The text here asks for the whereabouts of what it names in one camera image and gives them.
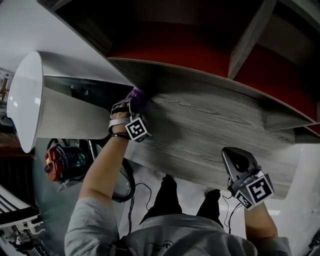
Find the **leg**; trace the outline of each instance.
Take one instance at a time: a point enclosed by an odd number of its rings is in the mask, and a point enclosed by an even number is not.
[[[177,183],[170,175],[166,175],[162,179],[153,207],[149,209],[140,224],[148,218],[169,214],[182,214],[182,209],[177,196]]]
[[[218,223],[222,228],[224,228],[224,226],[221,224],[219,220],[219,198],[220,190],[214,189],[209,191],[206,194],[205,199],[196,215],[213,220],[214,222]]]

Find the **gray shirt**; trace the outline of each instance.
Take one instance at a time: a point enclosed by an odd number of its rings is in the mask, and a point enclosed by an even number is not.
[[[81,198],[75,205],[65,235],[67,256],[114,255],[119,240],[113,211],[94,198]],[[225,233],[211,219],[172,214],[147,219],[141,229],[121,239],[132,255],[289,256],[285,237],[255,247],[251,242]]]

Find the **hand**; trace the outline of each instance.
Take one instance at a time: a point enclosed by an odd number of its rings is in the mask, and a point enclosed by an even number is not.
[[[116,108],[122,108],[122,107],[129,107],[129,103],[122,103],[118,106],[115,107]],[[115,120],[115,119],[120,119],[120,118],[127,118],[129,117],[130,113],[129,112],[118,112],[118,113],[115,113],[111,116],[111,120]],[[112,127],[112,131],[114,134],[117,134],[117,133],[127,133],[127,129],[125,127],[124,124],[118,124],[118,125],[114,125]]]

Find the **gray sleeve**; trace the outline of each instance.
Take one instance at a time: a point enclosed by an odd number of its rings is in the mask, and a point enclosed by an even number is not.
[[[277,237],[256,246],[258,256],[291,256],[287,237]]]
[[[97,199],[81,198],[75,205],[64,238],[65,255],[109,255],[118,237],[113,211]]]

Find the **wrist strap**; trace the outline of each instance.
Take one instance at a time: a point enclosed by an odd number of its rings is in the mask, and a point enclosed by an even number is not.
[[[130,141],[130,137],[128,136],[128,134],[123,133],[123,132],[113,133],[110,136],[111,137],[121,137],[121,138],[124,138],[124,139],[127,139],[128,141]]]

